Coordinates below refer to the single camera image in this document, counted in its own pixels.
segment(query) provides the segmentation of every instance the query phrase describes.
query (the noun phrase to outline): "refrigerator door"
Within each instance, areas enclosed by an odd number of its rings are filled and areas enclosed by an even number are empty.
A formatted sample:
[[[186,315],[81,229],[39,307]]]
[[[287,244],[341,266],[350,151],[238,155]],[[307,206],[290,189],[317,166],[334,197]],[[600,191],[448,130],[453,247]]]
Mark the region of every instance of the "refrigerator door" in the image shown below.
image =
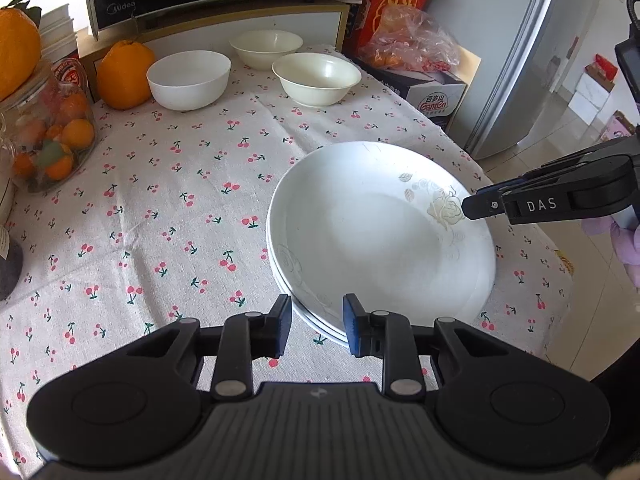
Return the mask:
[[[594,0],[532,0],[529,30],[498,80],[467,149],[480,159],[522,140],[551,97],[567,55],[586,24]]]

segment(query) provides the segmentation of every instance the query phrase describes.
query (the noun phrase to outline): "midea logo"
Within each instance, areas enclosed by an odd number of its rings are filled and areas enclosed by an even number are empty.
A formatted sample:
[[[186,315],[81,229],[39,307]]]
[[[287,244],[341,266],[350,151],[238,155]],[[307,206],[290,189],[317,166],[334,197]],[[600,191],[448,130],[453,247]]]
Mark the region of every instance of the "midea logo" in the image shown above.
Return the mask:
[[[107,6],[107,14],[116,14],[118,12],[122,12],[123,10],[127,10],[127,9],[135,9],[136,8],[136,3],[135,2],[127,2],[126,4],[109,4]]]

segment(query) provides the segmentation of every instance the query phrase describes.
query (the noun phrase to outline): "refrigerator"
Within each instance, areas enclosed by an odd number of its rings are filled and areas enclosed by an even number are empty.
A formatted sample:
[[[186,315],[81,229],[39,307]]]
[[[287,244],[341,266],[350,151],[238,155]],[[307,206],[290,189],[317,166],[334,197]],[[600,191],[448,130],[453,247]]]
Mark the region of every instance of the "refrigerator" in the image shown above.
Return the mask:
[[[476,160],[522,140],[598,0],[432,0],[426,9],[482,58],[449,135]]]

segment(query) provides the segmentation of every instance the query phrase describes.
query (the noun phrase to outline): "white box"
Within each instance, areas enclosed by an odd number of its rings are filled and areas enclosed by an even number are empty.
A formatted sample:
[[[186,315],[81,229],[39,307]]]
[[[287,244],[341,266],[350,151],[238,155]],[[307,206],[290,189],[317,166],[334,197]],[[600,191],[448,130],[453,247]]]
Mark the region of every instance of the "white box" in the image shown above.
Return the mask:
[[[585,123],[591,124],[600,111],[580,92],[576,92],[569,102],[569,108]]]
[[[580,76],[575,91],[580,92],[580,94],[598,110],[602,110],[604,103],[609,99],[609,92],[587,73]]]
[[[465,93],[466,83],[449,72],[423,74],[402,70],[382,70],[369,66],[359,59],[351,58],[351,60],[383,85],[409,101],[442,129],[449,124]]]

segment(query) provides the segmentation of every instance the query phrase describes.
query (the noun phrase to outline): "bottle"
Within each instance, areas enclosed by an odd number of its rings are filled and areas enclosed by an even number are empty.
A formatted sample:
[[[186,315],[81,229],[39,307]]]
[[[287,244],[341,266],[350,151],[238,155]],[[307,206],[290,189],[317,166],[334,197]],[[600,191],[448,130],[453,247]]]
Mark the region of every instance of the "bottle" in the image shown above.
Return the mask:
[[[22,273],[22,248],[8,231],[0,226],[0,300],[14,291]]]

